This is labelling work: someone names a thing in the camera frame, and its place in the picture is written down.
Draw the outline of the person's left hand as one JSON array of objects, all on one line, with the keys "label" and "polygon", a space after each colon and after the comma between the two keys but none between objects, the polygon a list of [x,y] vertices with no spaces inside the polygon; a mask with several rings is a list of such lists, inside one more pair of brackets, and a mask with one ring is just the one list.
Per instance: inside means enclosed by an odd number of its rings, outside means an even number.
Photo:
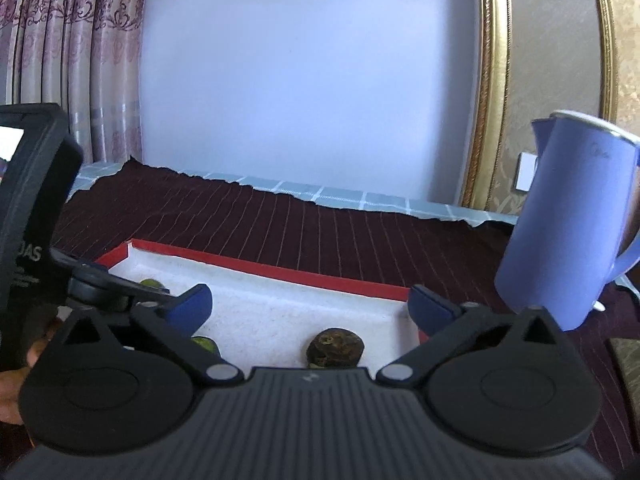
[{"label": "person's left hand", "polygon": [[17,370],[6,370],[1,373],[1,421],[9,425],[23,425],[23,419],[18,409],[18,395],[22,385],[54,337],[62,326],[58,318],[58,307],[45,304],[36,315],[37,338],[30,344],[26,352],[26,365]]}]

